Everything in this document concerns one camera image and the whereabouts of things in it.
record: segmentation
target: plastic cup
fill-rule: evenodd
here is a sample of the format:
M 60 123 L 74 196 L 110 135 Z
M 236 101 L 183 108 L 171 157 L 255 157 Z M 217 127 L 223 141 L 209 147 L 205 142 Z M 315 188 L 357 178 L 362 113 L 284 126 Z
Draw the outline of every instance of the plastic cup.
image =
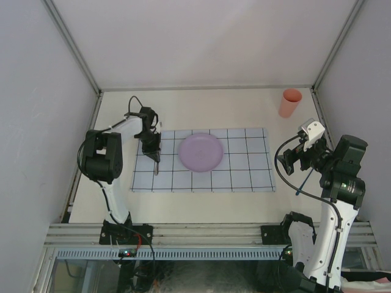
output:
M 283 91 L 279 115 L 283 118 L 291 117 L 293 111 L 298 106 L 303 95 L 299 90 L 287 89 Z

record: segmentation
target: white wall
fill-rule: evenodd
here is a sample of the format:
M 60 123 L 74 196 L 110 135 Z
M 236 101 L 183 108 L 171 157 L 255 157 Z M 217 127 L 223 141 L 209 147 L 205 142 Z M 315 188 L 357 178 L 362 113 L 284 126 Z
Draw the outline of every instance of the white wall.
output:
M 311 85 L 355 0 L 55 0 L 103 89 Z
M 0 291 L 27 292 L 94 93 L 38 0 L 0 9 Z
M 391 269 L 391 1 L 368 1 L 320 87 L 336 141 L 352 134 L 369 144 L 360 177 L 361 214 L 372 224 Z

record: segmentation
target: red wire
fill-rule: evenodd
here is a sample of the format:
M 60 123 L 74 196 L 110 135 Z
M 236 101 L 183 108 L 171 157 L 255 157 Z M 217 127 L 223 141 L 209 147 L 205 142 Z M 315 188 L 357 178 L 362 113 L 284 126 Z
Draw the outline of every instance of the red wire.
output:
M 141 236 L 140 236 L 140 234 L 135 234 L 135 235 L 139 238 L 139 243 L 137 244 L 137 248 L 136 248 L 136 251 L 138 251 L 138 249 L 141 246 Z

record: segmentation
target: black grid line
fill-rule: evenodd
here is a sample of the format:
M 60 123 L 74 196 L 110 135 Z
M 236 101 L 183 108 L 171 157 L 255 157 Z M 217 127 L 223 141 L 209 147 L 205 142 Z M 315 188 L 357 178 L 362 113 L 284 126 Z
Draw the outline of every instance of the black grid line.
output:
M 265 142 L 265 139 L 263 139 L 263 144 L 264 144 L 264 146 L 265 146 L 265 151 L 266 151 L 266 142 Z M 268 163 L 268 169 L 270 169 L 268 155 L 266 155 L 266 161 L 267 161 L 267 163 Z M 269 178 L 270 178 L 270 185 L 271 185 L 271 190 L 272 190 L 272 191 L 274 191 L 274 188 L 273 188 L 273 182 L 271 181 L 271 174 L 270 174 L 270 170 L 269 170 Z
M 269 163 L 270 161 L 270 158 L 268 156 L 269 152 L 267 152 L 266 150 L 266 135 L 265 135 L 265 130 L 262 128 L 262 133 L 263 133 L 263 136 L 254 136 L 254 137 L 247 137 L 247 131 L 246 129 L 244 129 L 244 137 L 229 137 L 229 134 L 228 134 L 228 131 L 229 129 L 224 129 L 226 130 L 227 132 L 227 147 L 228 147 L 228 153 L 224 153 L 224 154 L 227 154 L 228 155 L 228 163 L 229 163 L 229 169 L 228 170 L 214 170 L 215 172 L 227 172 L 229 171 L 230 172 L 230 187 L 216 187 L 215 189 L 216 190 L 219 190 L 219 189 L 230 189 L 231 192 L 234 192 L 234 190 L 238 190 L 238 189 L 251 189 L 252 192 L 255 192 L 254 189 L 263 189 L 263 188 L 271 188 L 272 191 L 274 191 L 274 188 L 275 186 L 273 186 L 273 182 L 272 182 L 272 174 L 271 174 L 271 163 Z M 161 156 L 175 156 L 175 155 L 178 155 L 178 154 L 175 154 L 175 146 L 176 146 L 176 143 L 180 143 L 181 140 L 184 140 L 184 139 L 178 139 L 176 138 L 177 136 L 177 133 L 176 131 L 173 131 L 173 135 L 174 135 L 174 138 L 173 139 L 162 139 L 162 140 L 173 140 L 174 141 L 174 145 L 173 145 L 173 152 L 172 154 L 170 153 L 167 153 L 167 154 L 161 154 Z M 251 152 L 249 153 L 249 149 L 248 149 L 248 141 L 247 139 L 253 139 L 253 138 L 263 138 L 263 143 L 264 143 L 264 147 L 265 147 L 265 152 Z M 245 140 L 245 143 L 246 143 L 246 152 L 245 153 L 231 153 L 230 152 L 230 145 L 229 145 L 229 139 L 244 139 Z M 212 172 L 210 172 L 210 184 L 211 184 L 211 187 L 208 188 L 208 187 L 193 187 L 193 172 L 189 171 L 189 170 L 174 170 L 174 158 L 172 160 L 172 169 L 171 170 L 162 170 L 162 171 L 159 171 L 159 172 L 171 172 L 172 174 L 172 178 L 171 178 L 171 188 L 159 188 L 159 187 L 156 187 L 154 188 L 153 184 L 154 184 L 154 178 L 155 178 L 155 172 L 154 172 L 154 169 L 155 169 L 155 166 L 156 166 L 156 163 L 153 164 L 153 170 L 151 171 L 139 171 L 139 170 L 136 170 L 137 169 L 137 159 L 138 159 L 138 156 L 144 156 L 144 154 L 139 154 L 139 147 L 140 147 L 140 141 L 138 142 L 138 146 L 137 146 L 137 153 L 136 153 L 136 163 L 135 163 L 135 168 L 134 168 L 134 172 L 133 172 L 133 182 L 132 182 L 132 190 L 151 190 L 153 192 L 153 190 L 188 190 L 190 192 L 194 192 L 193 190 L 200 190 L 200 189 L 203 189 L 203 190 L 207 190 L 207 191 L 211 191 L 213 192 L 213 174 Z M 231 162 L 231 157 L 230 155 L 231 154 L 247 154 L 247 163 L 248 163 L 248 169 L 232 169 L 232 162 Z M 268 168 L 256 168 L 256 169 L 251 169 L 250 167 L 250 158 L 249 158 L 249 155 L 250 154 L 266 154 L 266 161 L 267 161 L 267 166 Z M 249 187 L 233 187 L 233 183 L 232 183 L 232 171 L 246 171 L 248 170 L 249 171 L 249 175 L 250 175 L 250 186 Z M 269 179 L 270 179 L 270 183 L 271 185 L 270 186 L 260 186 L 260 187 L 255 187 L 253 186 L 253 182 L 252 182 L 252 178 L 251 178 L 251 171 L 268 171 L 269 173 Z M 136 175 L 136 173 L 139 172 L 139 173 L 153 173 L 153 176 L 152 176 L 152 188 L 149 189 L 149 188 L 134 188 L 134 177 Z M 190 172 L 191 173 L 191 186 L 190 187 L 185 187 L 185 188 L 174 188 L 174 172 Z
M 247 134 L 246 129 L 244 128 L 244 139 L 246 140 L 246 150 L 247 150 L 247 161 L 249 163 L 249 174 L 250 174 L 250 184 L 251 184 L 251 191 L 254 191 L 252 188 L 252 179 L 251 179 L 251 169 L 250 169 L 250 157 L 249 157 L 249 147 L 247 146 Z
M 140 140 L 139 140 L 139 143 L 137 144 L 137 154 L 139 152 L 139 148 L 140 148 Z M 136 170 L 137 170 L 137 158 L 138 156 L 136 156 L 136 163 L 134 164 L 134 173 L 133 173 L 133 182 L 132 182 L 132 189 L 134 188 L 134 177 L 136 176 Z
M 231 191 L 233 192 L 233 189 L 232 189 L 232 172 L 231 172 L 231 155 L 230 155 L 230 139 L 228 138 L 228 129 L 227 129 L 227 145 L 228 145 L 228 162 L 230 164 Z

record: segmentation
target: pink cup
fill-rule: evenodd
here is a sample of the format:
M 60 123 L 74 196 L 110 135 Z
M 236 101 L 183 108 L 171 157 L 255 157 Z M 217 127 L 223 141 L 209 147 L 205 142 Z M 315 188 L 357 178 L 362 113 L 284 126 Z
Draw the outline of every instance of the pink cup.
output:
M 279 115 L 283 118 L 291 117 L 293 111 L 298 106 L 303 95 L 296 89 L 287 89 L 283 91 Z

